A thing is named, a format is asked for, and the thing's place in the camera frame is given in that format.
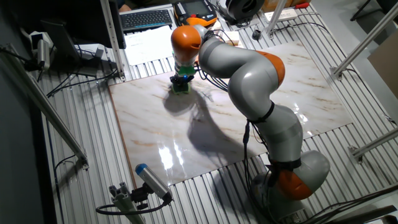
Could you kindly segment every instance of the white marble surface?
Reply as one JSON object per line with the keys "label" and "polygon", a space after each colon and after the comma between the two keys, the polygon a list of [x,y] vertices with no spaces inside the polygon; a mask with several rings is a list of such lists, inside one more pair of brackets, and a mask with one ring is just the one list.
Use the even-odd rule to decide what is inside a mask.
{"label": "white marble surface", "polygon": [[[296,112],[304,138],[351,122],[301,42],[266,49],[285,63],[283,84],[272,100]],[[169,93],[174,73],[110,86],[133,169],[146,163],[175,184],[243,159],[246,118],[227,93],[197,75],[189,95]],[[251,132],[249,156],[266,152]],[[137,186],[142,180],[134,173]]]}

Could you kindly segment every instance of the robotic arm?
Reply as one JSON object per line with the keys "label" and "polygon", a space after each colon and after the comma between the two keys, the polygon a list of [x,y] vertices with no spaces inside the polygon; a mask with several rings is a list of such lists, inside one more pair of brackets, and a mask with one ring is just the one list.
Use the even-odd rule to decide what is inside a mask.
{"label": "robotic arm", "polygon": [[230,46],[208,32],[211,31],[199,25],[174,30],[176,71],[192,66],[199,55],[204,72],[216,78],[229,78],[231,101],[257,126],[268,145],[272,171],[268,185],[275,185],[287,200],[311,196],[325,181],[330,164],[317,151],[301,153],[300,121],[292,110],[270,100],[285,76],[282,60],[264,52]]}

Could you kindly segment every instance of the cable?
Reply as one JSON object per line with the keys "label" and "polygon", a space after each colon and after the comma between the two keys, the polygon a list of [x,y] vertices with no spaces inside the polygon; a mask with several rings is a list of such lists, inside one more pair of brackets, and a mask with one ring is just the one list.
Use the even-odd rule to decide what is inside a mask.
{"label": "cable", "polygon": [[302,22],[302,23],[294,24],[294,25],[287,24],[287,26],[282,27],[282,28],[280,28],[280,29],[274,29],[273,31],[274,31],[274,32],[278,32],[278,31],[282,31],[282,30],[284,30],[284,29],[287,29],[287,28],[289,28],[289,27],[298,27],[298,26],[307,25],[307,24],[312,25],[312,26],[321,27],[321,28],[324,29],[328,34],[330,34],[329,31],[328,31],[328,29],[327,29],[325,26],[320,25],[320,24],[317,24],[317,23],[314,23],[314,22]]}
{"label": "cable", "polygon": [[319,16],[321,16],[321,14],[319,14],[317,12],[303,12],[297,16],[304,16],[304,15],[319,15]]}
{"label": "cable", "polygon": [[89,51],[89,50],[82,50],[82,49],[76,49],[76,50],[79,50],[80,52],[89,53],[89,54],[91,54],[91,56],[95,57],[95,52],[92,52],[92,51]]}
{"label": "cable", "polygon": [[47,94],[47,97],[49,97],[58,87],[60,87],[64,82],[66,82],[66,81],[68,80],[68,78],[69,78],[69,73],[67,74],[67,78],[66,78],[66,79],[64,79],[61,83],[59,83],[59,84],[57,85],[57,87],[55,87],[53,90],[51,90],[51,91]]}
{"label": "cable", "polygon": [[95,209],[96,212],[98,212],[99,214],[103,214],[103,215],[140,215],[140,214],[145,214],[145,213],[150,213],[150,212],[156,212],[158,210],[160,210],[161,208],[163,208],[164,206],[166,206],[167,204],[166,201],[164,201],[161,205],[159,205],[156,208],[150,208],[147,210],[143,210],[143,211],[133,211],[133,212],[109,212],[109,211],[104,211],[102,209],[104,208],[113,208],[116,207],[115,205],[103,205],[103,206],[99,206],[98,208]]}
{"label": "cable", "polygon": [[[244,159],[243,159],[243,166],[244,166],[244,176],[245,176],[245,181],[246,181],[246,188],[248,191],[249,198],[252,200],[252,203],[254,206],[261,211],[262,208],[258,204],[258,201],[256,200],[255,196],[253,195],[253,192],[251,191],[251,180],[250,180],[250,174],[249,174],[249,159],[248,159],[248,142],[250,138],[250,121],[247,121],[246,126],[245,126],[245,132],[243,134],[243,149],[244,149]],[[270,220],[269,217],[266,216],[265,213],[261,214],[267,219]]]}
{"label": "cable", "polygon": [[71,85],[66,85],[66,86],[63,86],[63,87],[61,87],[61,88],[58,88],[64,81],[66,81],[66,80],[64,80],[61,84],[58,85],[58,87],[56,87],[55,89],[53,89],[52,91],[50,91],[50,93],[47,94],[47,97],[50,98],[51,96],[53,96],[54,94],[58,93],[60,90],[62,90],[62,89],[64,89],[64,88],[68,88],[68,87],[72,87],[72,86],[75,86],[75,85],[81,85],[81,84],[84,84],[84,83],[89,83],[89,82],[93,82],[93,81],[99,81],[99,80],[102,80],[102,79],[106,79],[106,78],[110,77],[111,75],[115,74],[117,71],[118,71],[118,70],[115,69],[115,71],[113,71],[113,72],[110,73],[109,75],[106,75],[106,76],[104,76],[104,77],[102,77],[102,78],[95,78],[95,79],[93,79],[93,80],[87,80],[87,81],[84,81],[84,82],[75,83],[75,84],[71,84]]}
{"label": "cable", "polygon": [[[267,186],[267,202],[269,202],[269,187],[268,187],[268,186]],[[275,218],[272,216],[271,210],[270,210],[270,208],[269,208],[269,205],[267,206],[267,209],[268,209],[268,214],[269,214],[269,216],[271,217],[271,220],[272,220],[274,223],[278,223],[277,221],[275,221]]]}
{"label": "cable", "polygon": [[228,37],[228,35],[226,34],[226,32],[225,32],[225,31],[223,31],[222,29],[215,29],[215,30],[213,30],[213,31],[221,31],[221,32],[223,32],[223,33],[225,34],[225,36],[227,36],[227,38],[229,39],[229,41],[231,41],[231,43],[232,43],[232,46],[234,46],[234,47],[235,47],[235,44],[234,44],[234,42],[231,40],[231,38],[229,38],[229,37]]}
{"label": "cable", "polygon": [[[346,68],[343,71],[351,71],[354,72],[355,74],[357,74],[357,76],[359,77],[359,79],[362,81],[362,78],[359,76],[359,73],[354,70],[354,69],[350,69],[350,68]],[[372,96],[373,100],[377,103],[378,107],[380,108],[380,110],[383,112],[384,117],[387,118],[388,121],[390,121],[391,123],[393,123],[394,125],[397,125],[396,121],[394,121],[392,118],[390,118],[387,113],[383,110],[383,108],[381,108],[380,104],[377,102],[376,98],[373,96],[373,94],[371,93],[370,89],[364,84],[365,89],[370,93],[370,95]]]}
{"label": "cable", "polygon": [[[53,50],[54,50],[54,47],[55,47],[55,45],[52,45],[52,48],[51,48],[51,50],[50,50],[50,56],[51,56],[51,54],[52,54],[52,52],[53,52]],[[40,71],[39,76],[37,77],[37,80],[36,80],[37,82],[40,81],[40,78],[42,77],[43,71],[44,71],[44,70],[41,70],[41,71]]]}
{"label": "cable", "polygon": [[[348,207],[347,209],[350,209],[350,208],[355,207],[355,206],[357,206],[358,204],[361,204],[361,203],[363,203],[363,202],[365,202],[365,201],[374,199],[374,198],[379,197],[379,196],[382,196],[382,195],[384,195],[384,194],[391,193],[391,192],[393,192],[393,191],[395,191],[395,190],[398,190],[398,185],[393,186],[393,187],[390,187],[390,188],[388,188],[388,189],[384,189],[384,190],[378,191],[378,192],[374,192],[374,193],[369,194],[369,195],[365,195],[365,196],[363,196],[363,197],[361,197],[361,198],[357,198],[357,199],[350,200],[350,201],[347,201],[347,202],[340,202],[340,203],[336,203],[336,204],[330,205],[330,206],[328,206],[327,208],[324,208],[324,209],[321,210],[320,212],[318,212],[318,213],[316,213],[315,215],[313,215],[313,216],[312,216],[311,218],[309,218],[308,220],[305,220],[304,222],[301,222],[300,224],[309,224],[309,223],[316,223],[316,222],[319,222],[319,220],[322,220],[322,219],[324,219],[325,217],[329,217],[330,215],[335,216],[337,213],[343,212],[344,210],[341,210],[342,208],[347,208],[347,207]],[[333,207],[335,207],[335,206],[341,206],[341,207],[337,208],[336,210],[334,210],[334,211],[332,211],[332,212],[330,212],[330,213],[324,214],[324,216],[322,216],[322,217],[318,217],[314,222],[310,222],[310,220],[314,219],[315,217],[319,216],[320,214],[324,213],[325,211],[327,211],[327,210],[329,210],[329,209],[331,209],[331,208],[333,208]]]}
{"label": "cable", "polygon": [[0,52],[4,52],[4,53],[6,53],[6,54],[12,55],[12,56],[18,58],[19,60],[22,60],[22,61],[24,61],[24,62],[26,62],[26,63],[29,63],[29,64],[31,64],[31,65],[33,65],[33,66],[35,66],[35,67],[39,67],[39,66],[40,66],[40,65],[38,65],[38,64],[36,64],[36,63],[33,63],[32,61],[30,61],[30,60],[28,60],[28,59],[26,59],[26,58],[24,58],[24,57],[19,56],[18,54],[14,54],[14,53],[12,53],[11,51],[6,50],[4,47],[0,47]]}
{"label": "cable", "polygon": [[61,163],[62,163],[63,161],[65,161],[65,160],[67,160],[67,159],[70,159],[70,158],[73,158],[73,157],[75,157],[75,156],[76,156],[76,154],[73,155],[73,156],[66,157],[66,158],[62,159],[62,160],[55,166],[54,171],[57,170],[58,166],[61,165]]}
{"label": "cable", "polygon": [[[49,125],[49,120],[46,118],[45,122],[47,123],[47,134],[49,135],[49,143],[50,143],[50,151],[51,151],[51,161],[52,161],[52,167],[54,167],[54,151],[52,147],[52,140],[51,140],[51,133],[50,133],[50,125]],[[62,212],[62,205],[61,205],[61,195],[60,195],[60,188],[58,186],[58,178],[57,178],[57,172],[54,169],[54,180],[55,180],[55,189],[57,191],[57,198],[58,198],[58,204],[60,206],[60,212],[61,212],[61,219],[62,223],[65,223],[63,221],[63,212]]]}

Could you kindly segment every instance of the black cable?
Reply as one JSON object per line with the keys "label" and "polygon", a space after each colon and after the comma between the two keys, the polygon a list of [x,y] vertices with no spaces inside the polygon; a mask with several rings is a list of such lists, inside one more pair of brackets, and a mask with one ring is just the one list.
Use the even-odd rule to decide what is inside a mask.
{"label": "black cable", "polygon": [[[362,78],[359,76],[359,73],[358,73],[356,70],[350,69],[350,68],[346,68],[346,69],[344,69],[343,71],[351,71],[351,72],[354,72],[355,74],[357,74],[357,76],[359,77],[359,79],[362,81]],[[387,113],[383,110],[383,108],[381,108],[380,104],[377,102],[376,98],[373,96],[373,94],[371,93],[370,89],[369,89],[365,84],[364,84],[364,86],[365,86],[365,89],[366,89],[366,90],[370,93],[370,95],[372,96],[373,100],[377,103],[377,105],[378,105],[378,107],[380,108],[380,110],[384,113],[384,116],[390,118],[390,117],[387,115]],[[396,121],[394,121],[393,119],[390,118],[389,121],[390,121],[391,123],[393,123],[394,125],[397,125]]]}
{"label": "black cable", "polygon": [[[50,50],[50,57],[51,57],[51,54],[52,54],[52,52],[54,50],[54,47],[55,47],[55,45],[52,45],[52,48]],[[42,77],[42,74],[43,74],[43,70],[40,71],[39,76],[37,77],[37,80],[36,80],[37,82],[40,81],[40,78]]]}
{"label": "black cable", "polygon": [[53,90],[51,90],[48,94],[47,97],[49,97],[58,87],[60,87],[64,82],[66,82],[69,79],[69,73],[67,74],[66,79],[64,79],[61,83],[59,83],[57,85],[57,87],[55,87]]}
{"label": "black cable", "polygon": [[111,75],[115,74],[117,71],[118,71],[118,70],[115,69],[115,71],[113,71],[113,72],[110,73],[109,75],[106,75],[106,76],[104,76],[104,77],[102,77],[102,78],[95,78],[95,79],[93,79],[93,80],[87,80],[87,81],[80,82],[80,83],[75,83],[75,84],[71,84],[71,85],[66,85],[66,86],[63,86],[63,87],[61,87],[61,88],[58,88],[58,87],[57,87],[58,89],[53,89],[50,93],[47,94],[47,97],[53,96],[54,94],[58,93],[60,90],[62,90],[62,89],[64,89],[64,88],[68,88],[68,87],[72,87],[72,86],[75,86],[75,85],[81,85],[81,84],[84,84],[84,83],[89,83],[89,82],[93,82],[93,81],[99,81],[99,80],[102,80],[102,79],[106,79],[106,78],[110,77]]}
{"label": "black cable", "polygon": [[210,76],[210,78],[213,80],[213,82],[217,83],[217,85],[223,87],[225,90],[228,90],[228,86],[226,86],[222,82],[220,82],[219,78],[214,78],[212,76]]}
{"label": "black cable", "polygon": [[302,22],[302,23],[294,24],[294,25],[287,24],[287,26],[282,27],[282,28],[280,28],[280,29],[274,29],[273,31],[274,31],[274,32],[278,32],[278,31],[282,31],[282,30],[284,30],[284,29],[287,29],[287,28],[289,28],[289,27],[298,27],[298,26],[306,25],[306,24],[310,24],[310,25],[313,25],[313,26],[321,27],[321,28],[324,29],[328,34],[330,34],[329,31],[328,31],[328,29],[327,29],[325,26],[320,25],[320,24],[317,24],[317,23],[314,23],[314,22]]}
{"label": "black cable", "polygon": [[231,38],[228,37],[228,35],[226,34],[225,31],[223,31],[222,29],[216,29],[216,30],[213,30],[213,31],[221,31],[221,32],[223,32],[223,33],[225,34],[225,36],[227,36],[227,38],[229,39],[229,41],[231,41],[232,45],[235,46],[234,42],[231,40]]}
{"label": "black cable", "polygon": [[[50,133],[50,125],[49,125],[49,120],[46,118],[45,122],[47,123],[47,134],[49,135],[49,143],[50,143],[50,151],[51,151],[51,160],[52,160],[52,167],[55,167],[55,163],[54,163],[54,151],[53,151],[53,147],[52,147],[52,140],[51,140],[51,133]],[[60,206],[60,212],[61,212],[61,219],[62,219],[62,223],[65,223],[65,221],[63,221],[63,212],[62,212],[62,205],[61,205],[61,195],[60,195],[60,188],[58,186],[58,178],[57,178],[57,172],[54,169],[54,180],[55,180],[55,189],[57,191],[57,198],[58,198],[58,204]]]}
{"label": "black cable", "polygon": [[95,209],[96,212],[98,212],[99,214],[103,214],[103,215],[140,215],[140,214],[145,214],[145,213],[150,213],[150,212],[156,212],[159,209],[163,208],[164,206],[166,206],[168,203],[167,202],[163,202],[161,205],[159,205],[156,208],[150,208],[147,210],[143,210],[143,211],[133,211],[133,212],[109,212],[109,211],[104,211],[102,209],[104,208],[113,208],[116,207],[115,205],[103,205],[103,206],[99,206],[98,208]]}
{"label": "black cable", "polygon": [[322,217],[318,217],[318,218],[314,221],[314,223],[318,222],[318,221],[321,220],[321,219],[324,219],[325,217],[329,217],[330,215],[335,216],[337,213],[343,212],[344,210],[342,211],[342,210],[341,210],[342,208],[347,208],[347,207],[349,207],[349,208],[347,208],[347,209],[350,209],[351,207],[357,206],[357,203],[363,203],[363,202],[365,202],[365,201],[374,199],[374,198],[379,197],[379,196],[382,196],[382,195],[384,195],[384,194],[391,193],[391,192],[393,192],[393,191],[395,191],[395,190],[398,190],[398,185],[397,185],[397,186],[390,187],[390,188],[388,188],[388,189],[380,190],[380,191],[378,191],[378,192],[374,192],[374,193],[369,194],[369,195],[365,195],[365,196],[363,196],[363,197],[361,197],[361,198],[357,198],[357,199],[350,200],[350,201],[347,201],[347,202],[340,202],[340,203],[336,203],[336,204],[330,205],[330,206],[324,208],[323,210],[321,210],[320,212],[316,213],[315,215],[313,215],[313,216],[312,216],[311,218],[309,218],[308,220],[305,220],[304,222],[301,222],[300,224],[309,224],[309,223],[313,223],[313,222],[309,222],[309,221],[312,220],[312,219],[314,219],[315,217],[319,216],[320,214],[324,213],[325,211],[327,211],[327,210],[329,210],[329,209],[335,207],[335,206],[339,206],[339,205],[340,205],[341,207],[338,207],[336,210],[334,210],[334,211],[332,211],[332,212],[330,212],[330,213],[324,214],[324,216],[322,216]]}
{"label": "black cable", "polygon": [[260,211],[261,215],[263,215],[267,220],[271,221],[269,217],[266,216],[265,213],[262,213],[262,207],[258,204],[253,192],[251,191],[251,180],[249,174],[249,158],[248,158],[248,142],[250,138],[250,121],[247,121],[245,126],[245,132],[243,134],[243,149],[244,149],[244,159],[243,159],[243,166],[244,166],[244,175],[246,181],[246,188],[248,191],[249,198],[252,200],[254,206]]}
{"label": "black cable", "polygon": [[18,59],[24,61],[24,62],[26,62],[26,63],[30,63],[30,64],[32,64],[32,65],[34,65],[34,66],[38,66],[36,63],[33,63],[33,62],[31,62],[30,60],[28,60],[28,59],[26,59],[26,58],[24,58],[24,57],[19,56],[18,54],[14,54],[14,53],[12,53],[11,51],[6,50],[4,47],[0,47],[0,52],[4,52],[4,53],[6,53],[6,54],[12,55],[12,56],[14,56],[14,57],[16,57],[16,58],[18,58]]}
{"label": "black cable", "polygon": [[73,156],[66,157],[66,158],[62,159],[62,160],[55,166],[54,171],[57,170],[58,166],[61,165],[61,163],[62,163],[63,161],[65,161],[65,160],[67,160],[67,159],[70,159],[70,158],[73,158],[73,157],[75,157],[75,156],[76,156],[76,154],[73,155]]}
{"label": "black cable", "polygon": [[80,52],[86,52],[86,53],[89,53],[89,54],[91,54],[91,56],[95,56],[95,52],[91,52],[91,51],[89,51],[89,50],[82,50],[81,48],[79,48],[79,49],[76,49],[76,50],[79,50]]}

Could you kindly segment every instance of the paper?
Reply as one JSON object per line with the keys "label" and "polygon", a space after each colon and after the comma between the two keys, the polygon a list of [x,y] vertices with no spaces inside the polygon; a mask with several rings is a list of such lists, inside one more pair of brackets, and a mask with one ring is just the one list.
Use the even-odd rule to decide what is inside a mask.
{"label": "paper", "polygon": [[171,43],[172,30],[169,26],[148,30],[141,33],[127,35],[126,55],[129,65],[171,57],[173,48]]}

